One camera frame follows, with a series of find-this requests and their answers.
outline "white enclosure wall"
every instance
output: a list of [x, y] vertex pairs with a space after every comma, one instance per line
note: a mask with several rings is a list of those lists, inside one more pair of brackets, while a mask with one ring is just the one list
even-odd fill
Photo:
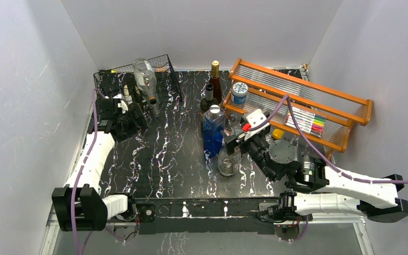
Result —
[[[408, 1], [352, 1], [340, 6], [310, 64], [310, 79], [374, 100], [370, 123], [358, 126], [340, 167], [408, 180]], [[408, 199], [408, 186], [400, 193]], [[368, 221], [376, 255], [408, 254], [408, 217]]]
[[180, 69], [309, 63], [342, 0], [62, 0], [100, 69], [169, 54]]
[[97, 71], [60, 0], [0, 1], [0, 254], [37, 254]]

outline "blue glass bottle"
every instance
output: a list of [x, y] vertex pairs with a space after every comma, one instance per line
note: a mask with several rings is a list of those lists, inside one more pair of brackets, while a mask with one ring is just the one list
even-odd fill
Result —
[[204, 153], [211, 158], [219, 153], [223, 145], [225, 115], [219, 106], [212, 105], [203, 117]]

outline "can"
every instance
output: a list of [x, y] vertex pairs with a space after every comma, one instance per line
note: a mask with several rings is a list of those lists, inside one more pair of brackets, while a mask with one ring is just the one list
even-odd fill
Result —
[[243, 82], [236, 82], [232, 85], [231, 100], [237, 105], [244, 104], [248, 94], [248, 85]]

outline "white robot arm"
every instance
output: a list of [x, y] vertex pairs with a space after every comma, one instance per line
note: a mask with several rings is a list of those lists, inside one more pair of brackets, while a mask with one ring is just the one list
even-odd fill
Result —
[[97, 129], [90, 123], [86, 144], [71, 177], [52, 193], [57, 220], [63, 231], [73, 230], [72, 219], [78, 231], [101, 231], [112, 217], [121, 214], [127, 218], [136, 212], [134, 198], [127, 193], [101, 198], [99, 181], [115, 140], [125, 140], [148, 125], [140, 105], [128, 104], [121, 95], [97, 99], [97, 105], [100, 110]]
[[340, 168], [338, 173], [318, 155], [305, 153], [288, 141], [268, 143], [265, 135], [270, 125], [263, 124], [268, 116], [259, 109], [245, 114], [243, 132], [225, 138], [229, 154], [240, 146], [271, 181], [288, 178], [286, 187], [292, 192], [281, 194], [279, 204], [261, 211], [260, 216], [281, 221], [314, 213], [344, 213], [389, 223], [408, 215], [408, 201], [398, 197], [404, 185], [378, 183], [402, 180], [400, 175], [373, 178]]

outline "wire basket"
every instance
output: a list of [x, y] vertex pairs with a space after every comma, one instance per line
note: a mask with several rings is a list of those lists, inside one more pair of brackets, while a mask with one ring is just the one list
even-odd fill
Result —
[[[151, 64], [157, 78], [156, 89], [160, 101], [159, 106], [162, 107], [164, 103], [177, 100], [182, 102], [179, 80], [168, 55], [150, 58], [148, 62]], [[96, 88], [105, 96], [112, 98], [118, 94], [124, 94], [124, 86], [127, 85], [132, 99], [136, 103], [142, 103], [146, 108], [146, 102], [143, 102], [143, 91], [137, 87], [132, 64], [109, 70], [100, 70], [93, 74], [93, 77]]]

